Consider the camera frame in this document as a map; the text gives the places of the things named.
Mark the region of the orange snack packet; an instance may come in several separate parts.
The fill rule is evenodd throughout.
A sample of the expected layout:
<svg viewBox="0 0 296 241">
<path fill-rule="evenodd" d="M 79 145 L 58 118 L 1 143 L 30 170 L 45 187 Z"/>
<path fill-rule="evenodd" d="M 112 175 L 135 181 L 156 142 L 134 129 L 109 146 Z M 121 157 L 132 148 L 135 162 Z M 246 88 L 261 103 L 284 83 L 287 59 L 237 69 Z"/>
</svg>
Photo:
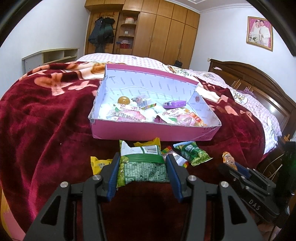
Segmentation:
<svg viewBox="0 0 296 241">
<path fill-rule="evenodd" d="M 228 165 L 229 167 L 233 168 L 236 171 L 238 170 L 236 166 L 236 162 L 229 152 L 224 152 L 222 154 L 222 158 L 223 158 L 224 164 Z"/>
</svg>

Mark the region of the large green pea snack bag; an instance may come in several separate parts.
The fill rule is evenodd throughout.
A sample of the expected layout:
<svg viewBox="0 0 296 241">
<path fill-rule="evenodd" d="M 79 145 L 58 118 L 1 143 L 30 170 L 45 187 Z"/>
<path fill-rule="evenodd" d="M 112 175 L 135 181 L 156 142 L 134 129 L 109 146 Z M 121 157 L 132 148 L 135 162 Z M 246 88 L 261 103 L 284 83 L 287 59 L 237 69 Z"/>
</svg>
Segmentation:
<svg viewBox="0 0 296 241">
<path fill-rule="evenodd" d="M 129 146 L 120 140 L 117 188 L 136 182 L 169 182 L 159 145 Z"/>
</svg>

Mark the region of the clear rainbow candy packet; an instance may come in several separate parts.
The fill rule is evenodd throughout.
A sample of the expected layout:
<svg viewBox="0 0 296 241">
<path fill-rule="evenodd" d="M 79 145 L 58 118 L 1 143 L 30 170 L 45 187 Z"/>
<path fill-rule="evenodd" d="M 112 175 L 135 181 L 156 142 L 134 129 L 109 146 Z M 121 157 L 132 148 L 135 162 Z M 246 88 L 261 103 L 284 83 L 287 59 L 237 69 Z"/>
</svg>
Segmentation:
<svg viewBox="0 0 296 241">
<path fill-rule="evenodd" d="M 157 104 L 154 100 L 146 97 L 145 95 L 136 96 L 132 98 L 132 101 L 135 102 L 142 110 L 154 108 Z"/>
</svg>

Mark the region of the peach jelly pouch front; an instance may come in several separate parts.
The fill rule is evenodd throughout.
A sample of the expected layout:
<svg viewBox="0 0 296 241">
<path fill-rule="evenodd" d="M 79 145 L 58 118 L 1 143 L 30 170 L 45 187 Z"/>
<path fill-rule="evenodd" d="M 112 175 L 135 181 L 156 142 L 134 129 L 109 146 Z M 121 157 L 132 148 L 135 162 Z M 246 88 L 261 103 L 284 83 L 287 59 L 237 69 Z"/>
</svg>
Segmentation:
<svg viewBox="0 0 296 241">
<path fill-rule="evenodd" d="M 121 122 L 145 122 L 146 117 L 143 111 L 137 106 L 119 104 L 113 105 L 112 110 L 106 115 L 106 119 L 110 121 Z"/>
</svg>

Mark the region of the brown braised egg packet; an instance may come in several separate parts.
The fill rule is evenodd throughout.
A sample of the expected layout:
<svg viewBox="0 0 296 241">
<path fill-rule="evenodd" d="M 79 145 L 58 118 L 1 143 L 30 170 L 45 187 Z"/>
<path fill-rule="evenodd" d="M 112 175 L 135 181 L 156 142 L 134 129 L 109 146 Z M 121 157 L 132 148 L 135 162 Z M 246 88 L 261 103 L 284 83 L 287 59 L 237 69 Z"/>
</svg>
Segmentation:
<svg viewBox="0 0 296 241">
<path fill-rule="evenodd" d="M 130 99 L 128 97 L 126 97 L 126 96 L 121 96 L 121 97 L 119 97 L 117 102 L 119 104 L 130 104 Z"/>
</svg>

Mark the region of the small green pea snack bag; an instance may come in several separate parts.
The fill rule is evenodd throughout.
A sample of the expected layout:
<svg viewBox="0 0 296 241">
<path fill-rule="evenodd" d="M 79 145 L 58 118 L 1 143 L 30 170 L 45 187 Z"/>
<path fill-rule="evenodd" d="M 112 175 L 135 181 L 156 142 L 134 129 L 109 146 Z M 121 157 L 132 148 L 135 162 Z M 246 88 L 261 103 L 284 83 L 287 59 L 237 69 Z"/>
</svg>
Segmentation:
<svg viewBox="0 0 296 241">
<path fill-rule="evenodd" d="M 197 146 L 195 141 L 173 144 L 173 148 L 178 150 L 192 166 L 198 166 L 212 159 L 205 150 Z"/>
</svg>

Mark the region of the yellow candy packet left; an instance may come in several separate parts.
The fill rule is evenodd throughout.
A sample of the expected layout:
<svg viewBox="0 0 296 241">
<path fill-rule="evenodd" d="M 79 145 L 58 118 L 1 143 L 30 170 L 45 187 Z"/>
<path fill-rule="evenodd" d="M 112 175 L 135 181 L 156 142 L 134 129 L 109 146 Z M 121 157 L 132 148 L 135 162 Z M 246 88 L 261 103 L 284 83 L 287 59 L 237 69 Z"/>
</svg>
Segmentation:
<svg viewBox="0 0 296 241">
<path fill-rule="evenodd" d="M 91 156 L 90 157 L 90 163 L 91 163 L 91 168 L 92 168 L 92 173 L 93 175 L 98 175 L 100 174 L 102 168 L 106 165 L 111 164 L 112 159 L 107 159 L 107 160 L 99 160 L 98 158 Z"/>
</svg>

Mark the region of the yellow candy packet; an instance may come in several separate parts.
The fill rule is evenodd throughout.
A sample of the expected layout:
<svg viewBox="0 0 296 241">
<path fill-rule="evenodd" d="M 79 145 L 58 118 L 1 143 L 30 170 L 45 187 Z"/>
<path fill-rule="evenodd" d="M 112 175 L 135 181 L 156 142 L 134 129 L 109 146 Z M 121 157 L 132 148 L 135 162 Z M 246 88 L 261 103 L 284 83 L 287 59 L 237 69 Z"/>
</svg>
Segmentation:
<svg viewBox="0 0 296 241">
<path fill-rule="evenodd" d="M 91 163 L 91 168 L 92 168 L 92 173 L 93 175 L 98 175 L 100 174 L 102 168 L 106 165 L 111 164 L 112 159 L 107 159 L 107 160 L 99 160 L 98 158 L 91 156 L 90 157 L 90 163 Z"/>
<path fill-rule="evenodd" d="M 159 148 L 161 148 L 161 141 L 160 138 L 154 138 L 151 141 L 148 142 L 144 142 L 144 143 L 140 143 L 140 142 L 136 142 L 134 143 L 135 147 L 144 147 L 144 146 L 158 146 Z"/>
</svg>

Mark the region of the yellow candy packet top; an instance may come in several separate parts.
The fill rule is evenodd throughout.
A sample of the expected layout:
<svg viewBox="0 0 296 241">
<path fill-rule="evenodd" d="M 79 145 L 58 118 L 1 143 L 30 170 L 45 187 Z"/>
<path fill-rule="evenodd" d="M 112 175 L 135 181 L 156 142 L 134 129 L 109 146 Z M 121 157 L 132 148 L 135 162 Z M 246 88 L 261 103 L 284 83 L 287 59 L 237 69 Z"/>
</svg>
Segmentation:
<svg viewBox="0 0 296 241">
<path fill-rule="evenodd" d="M 140 143 L 140 142 L 136 142 L 134 143 L 135 147 L 144 147 L 144 146 L 158 146 L 159 148 L 161 148 L 161 141 L 160 138 L 154 138 L 151 141 L 148 142 L 144 142 L 144 143 Z"/>
</svg>

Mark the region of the wooden headboard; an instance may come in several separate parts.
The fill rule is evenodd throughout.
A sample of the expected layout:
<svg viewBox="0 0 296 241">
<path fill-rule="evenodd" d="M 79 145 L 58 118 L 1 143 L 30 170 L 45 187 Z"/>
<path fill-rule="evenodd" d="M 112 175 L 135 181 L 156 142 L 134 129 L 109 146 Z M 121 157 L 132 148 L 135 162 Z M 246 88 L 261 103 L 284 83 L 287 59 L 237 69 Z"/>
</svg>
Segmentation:
<svg viewBox="0 0 296 241">
<path fill-rule="evenodd" d="M 214 72 L 236 90 L 248 89 L 278 120 L 282 137 L 291 140 L 295 134 L 295 101 L 266 73 L 235 61 L 210 59 L 209 72 Z"/>
</svg>

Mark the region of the pink cardboard tray box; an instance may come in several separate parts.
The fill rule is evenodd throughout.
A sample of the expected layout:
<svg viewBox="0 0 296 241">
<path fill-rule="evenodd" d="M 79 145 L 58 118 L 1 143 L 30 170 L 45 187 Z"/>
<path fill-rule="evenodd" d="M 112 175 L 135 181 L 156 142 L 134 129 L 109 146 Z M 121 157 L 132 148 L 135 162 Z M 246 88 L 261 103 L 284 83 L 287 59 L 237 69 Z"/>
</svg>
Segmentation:
<svg viewBox="0 0 296 241">
<path fill-rule="evenodd" d="M 196 78 L 190 79 L 174 73 L 143 67 L 107 64 L 105 75 L 95 97 L 89 114 L 92 135 L 98 139 L 148 141 L 160 138 L 163 141 L 209 141 L 220 129 L 222 123 L 206 104 L 197 89 L 200 84 Z M 107 120 L 106 115 L 121 96 L 130 99 L 145 95 L 157 104 L 143 111 L 145 122 L 121 122 Z M 197 114 L 203 126 L 178 126 L 155 123 L 158 113 L 168 109 L 163 103 L 185 100 L 184 108 Z"/>
</svg>

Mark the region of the framed wedding photo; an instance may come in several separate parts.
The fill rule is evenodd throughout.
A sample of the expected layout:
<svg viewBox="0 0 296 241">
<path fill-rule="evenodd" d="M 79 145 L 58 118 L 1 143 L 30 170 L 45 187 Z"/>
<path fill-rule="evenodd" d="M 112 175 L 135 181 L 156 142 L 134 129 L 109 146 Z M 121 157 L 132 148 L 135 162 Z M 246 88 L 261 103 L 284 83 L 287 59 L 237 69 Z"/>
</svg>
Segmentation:
<svg viewBox="0 0 296 241">
<path fill-rule="evenodd" d="M 246 43 L 273 51 L 273 27 L 264 18 L 248 16 Z"/>
</svg>

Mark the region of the wooden wardrobe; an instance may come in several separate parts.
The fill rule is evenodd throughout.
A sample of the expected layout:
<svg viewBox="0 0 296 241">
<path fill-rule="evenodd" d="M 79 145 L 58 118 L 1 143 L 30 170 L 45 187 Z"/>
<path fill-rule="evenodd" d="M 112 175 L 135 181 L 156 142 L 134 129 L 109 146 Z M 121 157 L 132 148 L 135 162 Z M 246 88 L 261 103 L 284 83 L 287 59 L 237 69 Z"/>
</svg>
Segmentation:
<svg viewBox="0 0 296 241">
<path fill-rule="evenodd" d="M 135 55 L 189 68 L 199 13 L 169 1 L 86 1 L 85 8 L 90 12 L 85 54 Z M 95 44 L 94 28 L 109 19 L 113 38 Z"/>
</svg>

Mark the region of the grey low shelf cabinet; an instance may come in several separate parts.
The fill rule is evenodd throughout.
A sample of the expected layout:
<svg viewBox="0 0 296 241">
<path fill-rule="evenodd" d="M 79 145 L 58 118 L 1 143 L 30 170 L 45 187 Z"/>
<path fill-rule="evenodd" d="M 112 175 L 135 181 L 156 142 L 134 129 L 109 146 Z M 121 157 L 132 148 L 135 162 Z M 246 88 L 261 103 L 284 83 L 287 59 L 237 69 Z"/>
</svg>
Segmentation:
<svg viewBox="0 0 296 241">
<path fill-rule="evenodd" d="M 41 50 L 22 58 L 22 71 L 25 74 L 39 66 L 75 61 L 77 55 L 78 48 Z"/>
</svg>

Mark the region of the dark hanging jacket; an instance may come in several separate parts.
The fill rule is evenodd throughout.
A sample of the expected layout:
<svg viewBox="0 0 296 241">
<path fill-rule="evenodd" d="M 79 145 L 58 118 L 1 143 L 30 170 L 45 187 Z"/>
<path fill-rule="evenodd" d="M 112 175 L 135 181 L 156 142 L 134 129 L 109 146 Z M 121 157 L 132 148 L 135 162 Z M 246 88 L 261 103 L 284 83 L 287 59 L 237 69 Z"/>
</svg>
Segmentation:
<svg viewBox="0 0 296 241">
<path fill-rule="evenodd" d="M 94 29 L 88 37 L 88 42 L 95 46 L 95 53 L 104 53 L 107 44 L 113 44 L 113 18 L 100 17 L 95 21 Z"/>
</svg>

